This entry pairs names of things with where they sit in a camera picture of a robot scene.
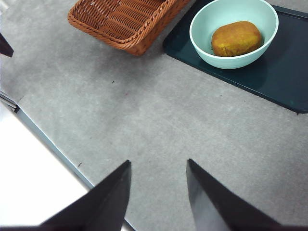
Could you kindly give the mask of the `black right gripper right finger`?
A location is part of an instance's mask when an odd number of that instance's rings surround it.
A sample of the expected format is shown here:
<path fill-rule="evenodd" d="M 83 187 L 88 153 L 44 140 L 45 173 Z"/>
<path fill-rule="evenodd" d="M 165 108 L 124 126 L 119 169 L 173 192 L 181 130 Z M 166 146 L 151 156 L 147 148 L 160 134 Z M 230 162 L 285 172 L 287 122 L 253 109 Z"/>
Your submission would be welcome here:
<path fill-rule="evenodd" d="M 234 194 L 195 161 L 186 177 L 190 206 L 198 231 L 264 231 L 280 223 Z"/>

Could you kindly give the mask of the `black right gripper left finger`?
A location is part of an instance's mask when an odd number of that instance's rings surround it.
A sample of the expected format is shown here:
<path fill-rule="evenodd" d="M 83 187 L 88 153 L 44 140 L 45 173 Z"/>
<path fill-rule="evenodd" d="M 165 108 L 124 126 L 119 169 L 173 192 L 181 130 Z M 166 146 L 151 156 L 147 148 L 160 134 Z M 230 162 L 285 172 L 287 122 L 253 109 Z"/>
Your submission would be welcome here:
<path fill-rule="evenodd" d="M 122 163 L 87 194 L 43 222 L 54 231 L 119 231 L 131 184 L 131 162 Z"/>

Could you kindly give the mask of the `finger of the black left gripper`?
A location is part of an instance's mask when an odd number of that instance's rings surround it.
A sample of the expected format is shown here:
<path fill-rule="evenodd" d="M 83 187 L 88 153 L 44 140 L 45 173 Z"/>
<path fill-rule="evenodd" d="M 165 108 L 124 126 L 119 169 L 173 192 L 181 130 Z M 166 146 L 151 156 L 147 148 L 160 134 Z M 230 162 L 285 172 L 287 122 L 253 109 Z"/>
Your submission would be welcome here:
<path fill-rule="evenodd" d="M 6 39 L 1 33 L 0 33 L 0 53 L 8 57 L 12 57 L 14 53 L 14 50 L 12 49 L 12 47 L 9 45 L 9 43 L 6 41 Z"/>

